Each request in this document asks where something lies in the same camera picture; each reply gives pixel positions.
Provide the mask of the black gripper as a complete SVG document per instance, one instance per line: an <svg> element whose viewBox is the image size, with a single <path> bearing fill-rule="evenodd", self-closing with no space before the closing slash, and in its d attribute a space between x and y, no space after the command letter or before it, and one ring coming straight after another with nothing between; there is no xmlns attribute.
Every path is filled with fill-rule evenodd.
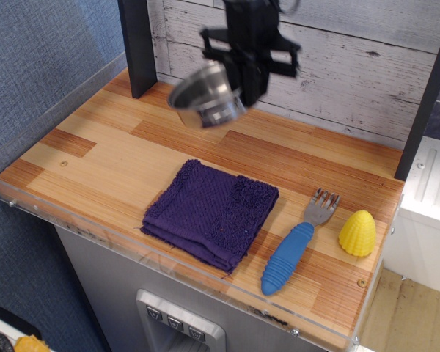
<svg viewBox="0 0 440 352"><path fill-rule="evenodd" d="M225 1L224 8L227 27L202 29L202 53L222 62L231 89L242 87L243 104L251 107L267 92L269 72L297 75L301 46L280 34L278 1Z"/></svg>

